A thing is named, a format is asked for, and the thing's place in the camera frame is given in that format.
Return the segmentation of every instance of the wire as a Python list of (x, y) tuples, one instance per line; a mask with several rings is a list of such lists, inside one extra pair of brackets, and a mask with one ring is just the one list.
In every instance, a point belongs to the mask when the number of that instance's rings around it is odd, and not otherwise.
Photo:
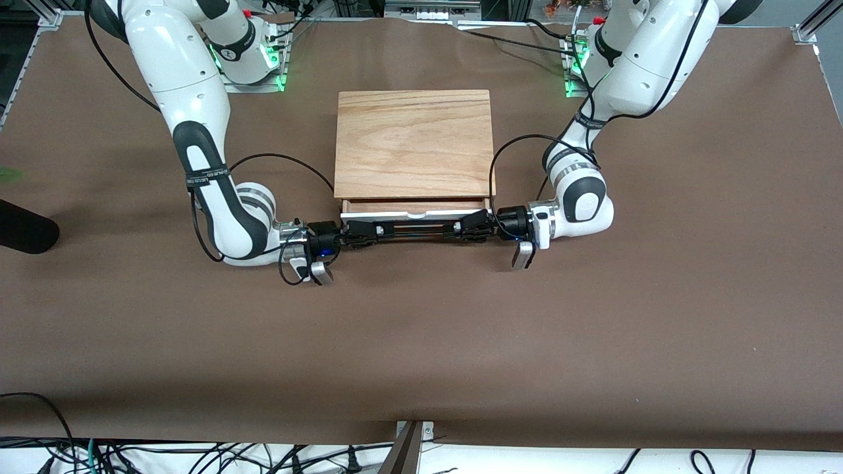
[[(296, 229), (293, 232), (291, 232), (290, 235), (287, 236), (287, 239), (284, 240), (284, 242), (281, 244), (281, 247), (280, 247), (281, 251), (278, 252), (278, 274), (281, 275), (281, 280), (284, 280), (284, 283), (290, 285), (291, 287), (294, 287), (296, 285), (300, 285), (304, 281), (304, 277), (299, 276), (297, 282), (292, 282), (289, 279), (287, 279), (287, 276), (284, 275), (284, 266), (282, 265), (283, 257), (284, 257), (284, 251), (287, 249), (287, 244), (290, 243), (290, 239), (292, 239), (295, 234), (301, 234), (301, 232), (304, 231), (304, 230), (305, 229)], [(307, 265), (308, 265), (308, 273), (309, 273), (310, 272), (310, 262), (309, 261), (307, 262)]]
[(223, 261), (224, 256), (216, 257), (214, 256), (210, 250), (208, 250), (208, 246), (205, 244), (205, 239), (202, 238), (202, 232), (199, 231), (199, 221), (196, 219), (196, 192), (191, 189), (191, 218), (193, 219), (193, 231), (196, 232), (196, 238), (199, 239), (199, 245), (202, 246), (202, 251), (205, 252), (205, 255), (208, 256), (212, 261), (215, 263), (219, 263)]
[(626, 458), (626, 463), (624, 463), (624, 466), (621, 467), (620, 471), (617, 471), (616, 474), (626, 474), (626, 472), (630, 470), (630, 466), (632, 466), (632, 462), (635, 460), (636, 456), (638, 456), (638, 453), (640, 453), (640, 452), (641, 452), (641, 448), (637, 448), (634, 451), (632, 451), (632, 454), (630, 454), (630, 457)]
[(563, 50), (556, 49), (556, 48), (549, 48), (547, 46), (531, 45), (529, 43), (522, 43), (521, 41), (508, 40), (506, 38), (501, 38), (500, 36), (486, 35), (485, 33), (478, 33), (476, 31), (471, 31), (471, 30), (462, 30), (462, 31), (464, 33), (468, 33), (469, 35), (479, 36), (480, 38), (487, 38), (489, 40), (503, 41), (504, 43), (511, 43), (513, 45), (524, 46), (524, 47), (527, 47), (527, 48), (534, 48), (534, 49), (542, 50), (542, 51), (551, 51), (551, 52), (562, 54), (562, 55), (565, 55), (565, 56), (576, 56), (576, 54), (573, 54), (570, 51), (563, 51)]
[[(491, 159), (491, 164), (489, 165), (489, 208), (490, 208), (490, 210), (491, 210), (491, 216), (492, 216), (492, 218), (494, 218), (494, 219), (495, 219), (495, 224), (497, 224), (497, 227), (498, 227), (498, 228), (499, 228), (499, 229), (500, 229), (500, 230), (501, 230), (504, 234), (509, 235), (510, 237), (512, 237), (513, 239), (516, 239), (516, 240), (523, 239), (523, 238), (524, 238), (524, 236), (523, 236), (523, 235), (513, 235), (513, 234), (510, 234), (510, 233), (509, 233), (506, 229), (504, 229), (504, 228), (503, 228), (503, 226), (501, 226), (501, 222), (498, 220), (498, 218), (497, 218), (497, 214), (495, 213), (495, 197), (494, 197), (494, 195), (493, 195), (493, 193), (492, 193), (492, 188), (491, 188), (491, 186), (492, 186), (492, 178), (493, 178), (494, 173), (495, 173), (495, 163), (497, 162), (497, 159), (498, 159), (498, 158), (500, 158), (501, 153), (503, 152), (503, 150), (507, 149), (510, 145), (512, 145), (512, 144), (514, 144), (514, 143), (520, 142), (520, 141), (522, 141), (522, 140), (526, 140), (526, 139), (528, 139), (528, 138), (543, 138), (544, 140), (550, 140), (550, 141), (552, 141), (552, 142), (559, 143), (559, 144), (560, 144), (560, 145), (562, 145), (563, 147), (568, 147), (568, 148), (570, 148), (570, 149), (575, 149), (575, 148), (574, 148), (574, 147), (573, 147), (570, 143), (565, 142), (564, 140), (561, 140), (560, 138), (551, 137), (550, 135), (542, 135), (542, 134), (540, 134), (540, 133), (529, 133), (529, 134), (527, 134), (527, 135), (522, 135), (522, 136), (520, 136), (520, 137), (515, 137), (515, 138), (513, 138), (512, 140), (510, 140), (510, 141), (508, 141), (508, 142), (504, 143), (504, 144), (503, 144), (503, 146), (501, 146), (501, 147), (500, 147), (500, 148), (499, 148), (499, 149), (495, 152), (495, 156), (494, 156), (494, 157), (492, 157), (492, 159)], [(589, 153), (585, 153), (585, 154), (580, 153), (580, 154), (581, 154), (581, 155), (582, 155), (585, 159), (587, 159), (587, 160), (588, 160), (591, 164), (593, 164), (594, 166), (596, 166), (598, 170), (600, 169), (600, 165), (599, 165), (599, 164), (597, 164), (597, 159), (596, 159), (596, 158), (595, 158), (592, 154), (589, 154)]]
[(746, 463), (746, 474), (752, 474), (753, 463), (755, 463), (755, 450), (749, 450), (749, 462)]
[(688, 49), (690, 48), (690, 43), (694, 39), (694, 33), (696, 33), (696, 27), (700, 24), (700, 20), (702, 19), (703, 13), (706, 11), (706, 7), (708, 6), (709, 0), (702, 0), (702, 5), (700, 6), (700, 11), (697, 12), (696, 18), (694, 18), (694, 23), (690, 27), (690, 32), (688, 33), (688, 38), (685, 39), (685, 46), (682, 47), (682, 53), (679, 54), (679, 60), (676, 62), (676, 67), (674, 68), (674, 73), (670, 76), (670, 80), (668, 81), (668, 85), (664, 87), (664, 92), (662, 93), (662, 97), (659, 98), (656, 105), (650, 109), (649, 112), (641, 114), (639, 116), (634, 116), (631, 114), (618, 114), (616, 116), (610, 117), (607, 121), (613, 121), (616, 118), (632, 118), (632, 119), (642, 119), (647, 118), (654, 114), (659, 107), (662, 106), (664, 100), (668, 97), (671, 88), (673, 88), (674, 83), (676, 82), (676, 78), (679, 76), (679, 71), (682, 69), (682, 63), (685, 61), (685, 55), (688, 54)]
[[(704, 453), (700, 450), (693, 450), (693, 451), (690, 452), (690, 464), (694, 468), (694, 471), (696, 471), (697, 474), (706, 474), (696, 464), (696, 457), (697, 456), (702, 456), (702, 459), (708, 465), (708, 474), (715, 474), (714, 466), (711, 464), (711, 460), (708, 459), (708, 456), (706, 455), (706, 453)], [(755, 463), (755, 450), (749, 450), (749, 461), (746, 464), (746, 474), (752, 474), (752, 465), (754, 463)]]
[(320, 179), (321, 179), (321, 180), (322, 180), (322, 181), (323, 181), (326, 185), (328, 185), (328, 188), (330, 189), (330, 191), (331, 191), (331, 192), (333, 192), (333, 191), (334, 191), (334, 185), (332, 185), (332, 184), (330, 183), (330, 181), (328, 180), (328, 178), (325, 178), (325, 175), (323, 175), (322, 173), (320, 173), (320, 172), (319, 172), (316, 168), (314, 168), (313, 166), (311, 166), (311, 165), (309, 165), (309, 164), (307, 164), (307, 163), (304, 163), (304, 162), (303, 162), (302, 160), (300, 160), (300, 159), (295, 159), (295, 158), (293, 158), (292, 156), (288, 156), (288, 155), (286, 155), (286, 154), (278, 154), (278, 153), (262, 153), (262, 154), (253, 154), (253, 155), (247, 156), (246, 158), (241, 159), (241, 160), (240, 160), (240, 161), (238, 161), (237, 163), (232, 164), (232, 165), (231, 165), (231, 168), (229, 168), (229, 170), (230, 170), (230, 171), (234, 171), (234, 169), (235, 169), (235, 168), (237, 168), (238, 166), (240, 166), (241, 164), (243, 164), (243, 163), (245, 163), (245, 162), (247, 162), (247, 161), (249, 161), (249, 160), (252, 160), (252, 159), (255, 159), (255, 158), (263, 158), (263, 157), (284, 158), (284, 159), (288, 159), (288, 160), (290, 160), (290, 161), (292, 161), (292, 162), (294, 162), (294, 163), (301, 164), (303, 167), (307, 168), (308, 170), (310, 170), (311, 172), (313, 172), (314, 174), (316, 174), (316, 175), (317, 175), (317, 176), (318, 176), (318, 177), (319, 177), (319, 178), (320, 178)]
[(690, 464), (694, 468), (694, 471), (697, 471), (697, 474), (705, 474), (703, 471), (700, 470), (700, 467), (696, 464), (696, 457), (698, 455), (702, 456), (702, 459), (708, 465), (709, 474), (715, 474), (714, 466), (711, 465), (711, 460), (708, 459), (708, 456), (706, 455), (706, 453), (704, 453), (700, 450), (693, 450), (693, 451), (690, 452)]
[(56, 407), (56, 405), (52, 401), (50, 401), (49, 398), (43, 396), (42, 394), (34, 393), (34, 392), (31, 392), (31, 391), (16, 391), (16, 392), (0, 394), (0, 398), (7, 398), (7, 397), (10, 397), (10, 396), (27, 396), (27, 397), (31, 397), (31, 398), (37, 398), (38, 400), (43, 401), (44, 404), (47, 405), (50, 408), (50, 410), (52, 410), (52, 412), (56, 415), (56, 418), (58, 418), (59, 423), (62, 424), (62, 429), (64, 429), (64, 434), (67, 435), (67, 442), (70, 444), (70, 450), (72, 452), (71, 458), (73, 459), (73, 472), (74, 473), (78, 472), (78, 460), (76, 459), (76, 456), (75, 456), (76, 453), (75, 453), (75, 449), (74, 449), (74, 445), (73, 445), (73, 435), (70, 433), (70, 427), (67, 426), (67, 420), (64, 419), (64, 415), (62, 415), (62, 412), (59, 411), (59, 409)]
[(88, 440), (88, 469), (93, 472), (93, 474), (97, 474), (97, 470), (94, 467), (94, 439), (91, 438)]
[(126, 86), (126, 89), (129, 89), (130, 92), (132, 92), (134, 95), (136, 95), (136, 97), (138, 97), (138, 99), (142, 100), (146, 105), (149, 105), (150, 107), (155, 109), (155, 111), (160, 112), (161, 109), (159, 109), (157, 105), (153, 104), (149, 99), (144, 97), (140, 92), (137, 92), (137, 90), (135, 90), (135, 88), (133, 88), (123, 78), (123, 76), (121, 76), (120, 73), (117, 72), (117, 69), (115, 69), (115, 67), (111, 64), (111, 61), (109, 61), (108, 57), (103, 52), (102, 48), (99, 47), (99, 42), (97, 41), (96, 36), (94, 36), (94, 29), (91, 27), (91, 2), (85, 2), (84, 17), (85, 17), (85, 27), (88, 29), (88, 36), (91, 37), (91, 43), (94, 44), (94, 49), (97, 50), (97, 52), (99, 53), (99, 57), (101, 57), (103, 59), (103, 62), (105, 62), (105, 65), (108, 66), (108, 68), (115, 75), (115, 77), (117, 77), (117, 79), (120, 80), (120, 82), (124, 86)]
[(284, 36), (290, 35), (290, 34), (293, 32), (293, 30), (295, 30), (295, 29), (296, 29), (296, 27), (298, 26), (298, 24), (302, 23), (302, 22), (304, 21), (305, 17), (307, 17), (307, 16), (308, 16), (308, 15), (302, 15), (302, 16), (301, 16), (301, 18), (299, 18), (299, 19), (297, 19), (297, 20), (296, 20), (296, 23), (293, 23), (293, 26), (291, 26), (289, 30), (284, 31), (284, 32), (283, 32), (283, 33), (281, 33), (280, 35), (270, 36), (269, 41), (278, 40), (278, 39), (280, 39), (280, 38), (283, 38)]

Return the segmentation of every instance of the brown table surface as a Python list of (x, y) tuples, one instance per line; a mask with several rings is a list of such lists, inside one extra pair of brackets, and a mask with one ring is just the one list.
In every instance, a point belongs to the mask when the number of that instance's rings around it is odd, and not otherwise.
[[(230, 96), (229, 163), (278, 152), (332, 176), (342, 90), (489, 89), (496, 146), (557, 134), (580, 103), (557, 55), (447, 25), (317, 24), (292, 59), (286, 92)], [(501, 158), (499, 205), (534, 197), (545, 146)], [(362, 443), (420, 418), (449, 442), (843, 447), (843, 134), (812, 48), (720, 29), (670, 107), (596, 149), (614, 225), (526, 272), (512, 245), (392, 244), (289, 288), (202, 254), (164, 121), (68, 18), (0, 133), (25, 172), (0, 197), (62, 226), (42, 256), (0, 249), (0, 386), (49, 396), (83, 437)], [(293, 164), (235, 175), (284, 218), (336, 218)], [(61, 432), (32, 402), (0, 410), (2, 434)]]

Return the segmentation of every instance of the black bar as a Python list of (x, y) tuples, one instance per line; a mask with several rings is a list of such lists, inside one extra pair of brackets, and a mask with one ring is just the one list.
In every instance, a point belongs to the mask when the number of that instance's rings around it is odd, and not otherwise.
[(40, 254), (56, 244), (58, 224), (0, 199), (0, 245), (28, 254)]

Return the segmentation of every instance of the black strap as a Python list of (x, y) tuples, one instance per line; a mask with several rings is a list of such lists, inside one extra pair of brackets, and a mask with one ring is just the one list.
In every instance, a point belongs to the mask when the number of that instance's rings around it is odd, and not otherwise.
[(226, 180), (230, 174), (225, 164), (207, 170), (189, 171), (185, 173), (185, 184), (187, 189), (207, 186), (211, 184), (211, 180)]
[(577, 110), (577, 114), (574, 116), (574, 120), (578, 124), (582, 125), (583, 127), (586, 127), (589, 130), (600, 130), (603, 127), (606, 127), (606, 124), (608, 123), (607, 121), (590, 119), (583, 115), (582, 110)]

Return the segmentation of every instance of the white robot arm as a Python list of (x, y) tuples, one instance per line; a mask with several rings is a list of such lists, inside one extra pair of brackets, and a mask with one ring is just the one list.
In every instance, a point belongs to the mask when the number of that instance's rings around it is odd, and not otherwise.
[[(736, 0), (615, 0), (602, 25), (589, 28), (583, 64), (593, 87), (544, 156), (556, 198), (531, 202), (539, 248), (550, 240), (606, 230), (615, 216), (592, 143), (619, 116), (644, 118), (679, 92), (708, 46), (718, 20)], [(757, 0), (752, 0), (757, 7)]]
[(272, 193), (234, 185), (225, 160), (228, 96), (201, 25), (226, 76), (254, 83), (277, 65), (266, 54), (267, 23), (247, 19), (236, 0), (92, 0), (91, 18), (132, 49), (201, 205), (208, 235), (234, 265), (278, 261)]

